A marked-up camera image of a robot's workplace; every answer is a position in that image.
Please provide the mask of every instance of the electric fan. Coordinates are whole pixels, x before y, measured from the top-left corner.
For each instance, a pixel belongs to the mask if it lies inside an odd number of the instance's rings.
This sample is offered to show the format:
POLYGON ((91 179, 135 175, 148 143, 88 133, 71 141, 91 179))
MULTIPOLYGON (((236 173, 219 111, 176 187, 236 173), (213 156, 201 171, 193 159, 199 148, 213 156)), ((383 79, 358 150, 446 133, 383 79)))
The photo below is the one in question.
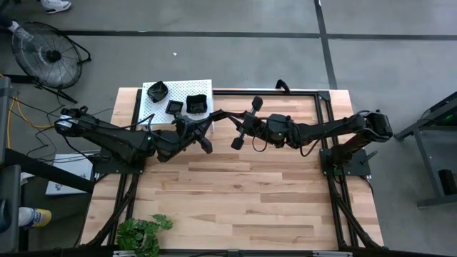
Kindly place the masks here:
POLYGON ((29 22, 14 32, 12 49, 17 64, 39 89, 76 102, 61 90, 73 86, 81 77, 82 64, 91 60, 85 48, 52 26, 29 22), (88 54, 87 59, 81 60, 78 48, 88 54))

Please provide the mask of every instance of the shoe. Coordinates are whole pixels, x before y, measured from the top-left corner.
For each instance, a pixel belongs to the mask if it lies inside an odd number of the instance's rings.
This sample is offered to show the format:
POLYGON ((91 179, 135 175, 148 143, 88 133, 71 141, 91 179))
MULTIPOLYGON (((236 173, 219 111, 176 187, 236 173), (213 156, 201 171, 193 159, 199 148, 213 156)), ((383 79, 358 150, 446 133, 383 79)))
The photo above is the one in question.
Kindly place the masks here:
POLYGON ((60 11, 70 9, 71 2, 60 0, 41 0, 41 5, 46 9, 46 13, 55 14, 60 11))

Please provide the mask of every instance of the light wood surface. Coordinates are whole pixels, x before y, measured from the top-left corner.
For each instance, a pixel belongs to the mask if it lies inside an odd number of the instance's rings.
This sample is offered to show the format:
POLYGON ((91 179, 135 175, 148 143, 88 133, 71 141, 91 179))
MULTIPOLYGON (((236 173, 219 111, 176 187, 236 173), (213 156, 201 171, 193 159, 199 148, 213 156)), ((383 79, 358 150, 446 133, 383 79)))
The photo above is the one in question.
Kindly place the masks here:
MULTIPOLYGON (((136 90, 119 89, 113 124, 130 124, 136 90)), ((215 96, 214 109, 250 110, 252 98, 215 96)), ((335 119, 353 113, 347 91, 331 91, 331 102, 335 119)), ((257 115, 271 113, 290 115, 297 123, 317 123, 314 99, 309 96, 263 96, 257 115)), ((307 158, 287 146, 269 146, 257 153, 251 138, 245 138, 243 148, 236 151, 230 147, 238 136, 234 125, 228 119, 215 125, 215 132, 207 135, 212 154, 195 144, 168 163, 152 157, 140 176, 134 218, 151 220, 150 215, 163 213, 174 221, 173 229, 159 236, 161 248, 337 249, 328 185, 318 159, 320 144, 307 158)), ((340 142, 350 137, 341 136, 340 142)), ((263 148, 260 140, 254 145, 263 148)), ((96 185, 82 243, 90 241, 111 215, 118 182, 119 175, 109 175, 96 185)), ((356 218, 382 245, 370 188, 357 177, 348 178, 348 188, 356 218)), ((349 243, 347 222, 341 216, 349 243)))

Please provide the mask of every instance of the concrete floor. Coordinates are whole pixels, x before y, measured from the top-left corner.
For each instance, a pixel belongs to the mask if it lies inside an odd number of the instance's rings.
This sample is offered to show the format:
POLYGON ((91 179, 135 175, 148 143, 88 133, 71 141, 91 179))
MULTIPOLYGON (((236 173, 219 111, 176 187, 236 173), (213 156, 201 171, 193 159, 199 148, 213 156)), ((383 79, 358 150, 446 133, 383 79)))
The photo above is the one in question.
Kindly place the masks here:
MULTIPOLYGON (((321 3, 329 33, 457 34, 453 0, 321 3)), ((312 0, 78 0, 68 13, 53 16, 44 14, 35 1, 27 1, 9 13, 19 21, 42 21, 61 29, 318 32, 312 0)), ((91 51, 94 60, 66 92, 92 113, 112 107, 118 87, 139 87, 144 81, 213 79, 217 87, 272 88, 277 79, 284 79, 291 88, 328 89, 318 39, 72 38, 91 51)), ((9 36, 0 35, 0 71, 21 74, 9 44, 9 36)), ((330 49, 338 88, 350 91, 354 110, 382 110, 395 132, 456 90, 455 41, 330 40, 330 49)), ((55 96, 30 85, 15 86, 24 102, 45 110, 59 106, 55 96)), ((25 113, 37 124, 46 123, 36 111, 26 109, 25 113)), ((99 115, 105 120, 110 116, 110 111, 99 115)), ((36 131, 25 125, 13 117, 12 147, 24 153, 39 145, 36 131)), ((55 132, 46 135, 59 153, 72 152, 55 132)), ((71 142, 80 150, 96 148, 83 139, 71 142)), ((385 245, 457 255, 457 204, 423 211, 416 207, 418 200, 433 195, 416 142, 390 140, 373 143, 368 150, 379 151, 370 165, 385 245)), ((51 152, 49 147, 35 156, 51 152)), ((76 226, 66 229, 66 236, 56 236, 55 228, 62 224, 43 232, 62 238, 43 240, 46 247, 70 246, 76 240, 76 226)))

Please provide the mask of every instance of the green leaves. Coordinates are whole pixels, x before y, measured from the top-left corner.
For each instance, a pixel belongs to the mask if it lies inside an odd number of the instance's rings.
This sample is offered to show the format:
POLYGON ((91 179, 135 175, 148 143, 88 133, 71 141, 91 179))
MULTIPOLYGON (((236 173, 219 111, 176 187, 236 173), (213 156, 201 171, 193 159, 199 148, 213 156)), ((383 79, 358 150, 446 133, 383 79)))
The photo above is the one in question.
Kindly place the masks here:
POLYGON ((118 227, 117 243, 122 251, 134 250, 137 257, 158 257, 156 233, 173 228, 173 221, 163 214, 151 215, 154 221, 130 218, 118 227))

